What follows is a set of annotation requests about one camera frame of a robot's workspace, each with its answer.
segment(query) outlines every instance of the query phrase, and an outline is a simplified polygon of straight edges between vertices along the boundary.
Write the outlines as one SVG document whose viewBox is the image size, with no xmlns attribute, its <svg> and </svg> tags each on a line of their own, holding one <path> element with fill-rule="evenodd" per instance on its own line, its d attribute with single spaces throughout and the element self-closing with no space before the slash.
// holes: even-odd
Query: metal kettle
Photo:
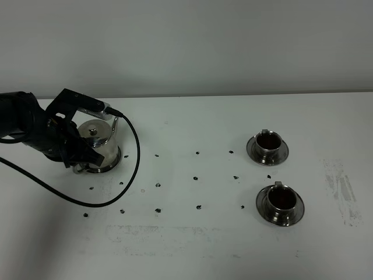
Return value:
<svg viewBox="0 0 373 280">
<path fill-rule="evenodd" d="M 82 172 L 102 173 L 113 169 L 121 160 L 121 150 L 118 147 L 115 136 L 117 134 L 118 117 L 114 118 L 110 126 L 103 120 L 90 120 L 84 122 L 79 128 L 79 134 L 84 137 L 97 153 L 104 156 L 100 166 L 91 163 L 80 163 L 74 167 L 74 173 Z"/>
</svg>

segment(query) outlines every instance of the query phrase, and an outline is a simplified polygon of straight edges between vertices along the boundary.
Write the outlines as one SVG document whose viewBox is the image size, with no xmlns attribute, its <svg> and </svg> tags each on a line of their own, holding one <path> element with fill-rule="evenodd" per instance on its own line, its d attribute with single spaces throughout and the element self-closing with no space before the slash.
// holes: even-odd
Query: kettle handle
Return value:
<svg viewBox="0 0 373 280">
<path fill-rule="evenodd" d="M 117 128 L 118 128 L 118 117 L 115 117 L 111 125 L 111 136 L 112 137 L 115 137 L 115 135 L 117 134 Z"/>
</svg>

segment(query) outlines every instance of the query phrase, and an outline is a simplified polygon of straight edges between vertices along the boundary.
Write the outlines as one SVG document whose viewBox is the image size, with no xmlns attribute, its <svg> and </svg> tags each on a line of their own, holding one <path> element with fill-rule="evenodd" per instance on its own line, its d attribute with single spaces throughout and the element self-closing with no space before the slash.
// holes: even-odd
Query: white tabletop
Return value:
<svg viewBox="0 0 373 280">
<path fill-rule="evenodd" d="M 373 278 L 373 94 L 103 100 L 139 134 L 132 187 L 106 208 L 84 208 L 1 165 L 1 279 Z M 283 164 L 248 157 L 246 142 L 262 129 L 287 142 Z M 0 155 L 65 194 L 103 202 L 135 165 L 123 120 L 117 138 L 128 157 L 104 174 L 75 175 L 21 143 L 1 144 Z M 275 181 L 304 200 L 294 226 L 256 210 L 257 193 Z"/>
</svg>

